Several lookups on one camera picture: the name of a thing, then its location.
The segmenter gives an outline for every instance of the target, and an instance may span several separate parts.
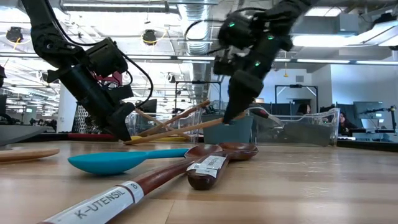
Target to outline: wooden tabletop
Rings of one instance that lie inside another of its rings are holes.
[[[145,161],[124,175],[93,177],[72,167],[77,154],[174,149],[183,144],[43,142],[10,147],[54,148],[37,161],[0,164],[0,223],[37,223],[153,168],[179,159]],[[398,154],[359,149],[259,146],[251,161],[229,165],[210,191],[176,178],[110,223],[280,224],[398,223]]]

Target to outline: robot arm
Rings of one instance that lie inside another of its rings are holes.
[[[226,49],[233,46],[250,51],[244,57],[216,59],[215,73],[231,75],[224,123],[228,124],[259,96],[263,79],[279,50],[289,51],[293,47],[289,32],[294,22],[317,2],[282,0],[272,9],[256,13],[251,20],[238,12],[227,17],[218,34],[220,44]]]
[[[128,141],[130,135],[125,119],[134,109],[132,103],[121,100],[132,97],[130,86],[113,90],[101,88],[95,75],[107,77],[128,69],[123,55],[109,38],[84,51],[69,43],[62,32],[48,0],[22,0],[32,24],[32,43],[38,56],[58,68],[49,70],[47,81],[59,79],[90,114],[93,122],[117,138]]]

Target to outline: transparent container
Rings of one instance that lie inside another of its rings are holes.
[[[166,113],[146,113],[149,116],[155,118],[156,120],[165,123],[166,121],[172,119],[176,114],[166,114]],[[186,118],[180,118],[174,121],[171,124],[168,124],[169,127],[174,129],[185,128],[187,126],[193,126],[201,123],[201,110],[197,110],[196,112],[191,113]],[[138,136],[141,132],[146,131],[148,129],[154,128],[157,124],[154,121],[151,121],[135,112],[131,113],[126,118],[126,126],[129,130],[131,136]],[[169,130],[165,128],[159,128],[154,134],[164,133]],[[199,130],[187,131],[184,134],[187,134],[191,137],[192,143],[198,142]]]
[[[336,146],[340,109],[304,116],[254,115],[252,139],[255,144]]]

